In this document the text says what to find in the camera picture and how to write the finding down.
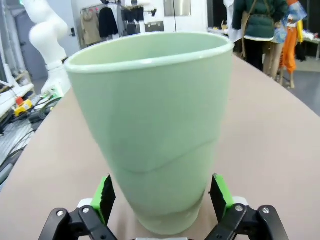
cup rim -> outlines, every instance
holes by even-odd
[[[130,36],[130,38],[143,38],[144,35],[173,35],[173,34],[197,34],[210,36],[212,38],[219,38],[225,41],[225,44],[219,47],[206,49],[202,51],[188,52],[177,55],[170,56],[160,56],[146,59],[139,59],[133,61],[121,61],[115,63],[104,63],[104,64],[92,64],[92,65],[75,65],[72,64],[72,60],[82,55],[83,53],[90,51],[91,48],[97,48],[102,44],[112,44],[113,41],[121,41],[123,38],[115,39],[112,41],[98,43],[94,46],[88,47],[86,49],[80,50],[76,52],[74,55],[69,57],[65,63],[64,67],[67,72],[70,73],[78,73],[78,74],[92,74],[92,73],[110,73],[110,72],[119,72],[119,71],[130,71],[130,70],[139,70],[146,68],[153,68],[158,66],[167,66],[173,64],[180,64],[191,62],[200,59],[211,58],[217,55],[224,54],[228,51],[231,51],[234,48],[234,43],[230,41],[229,38],[208,32],[148,32],[143,34],[137,34],[134,36]]]

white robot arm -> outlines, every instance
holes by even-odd
[[[58,40],[67,35],[68,25],[46,0],[23,0],[23,4],[31,21],[36,24],[29,33],[30,42],[42,55],[48,70],[49,77],[41,93],[55,88],[64,95],[71,84],[62,63],[67,54]]]

blue patterned fabric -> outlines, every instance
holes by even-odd
[[[296,2],[289,6],[287,15],[280,21],[275,28],[273,43],[283,44],[287,38],[288,17],[291,15],[292,22],[296,23],[307,17],[307,13],[300,2]]]

cup base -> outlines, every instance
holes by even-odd
[[[138,221],[148,231],[158,235],[176,235],[190,228],[197,220],[201,202],[186,211],[163,216],[143,216],[136,214]]]

cup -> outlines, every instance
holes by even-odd
[[[153,233],[181,233],[197,219],[233,47],[211,33],[147,33],[91,46],[65,63],[112,174]]]

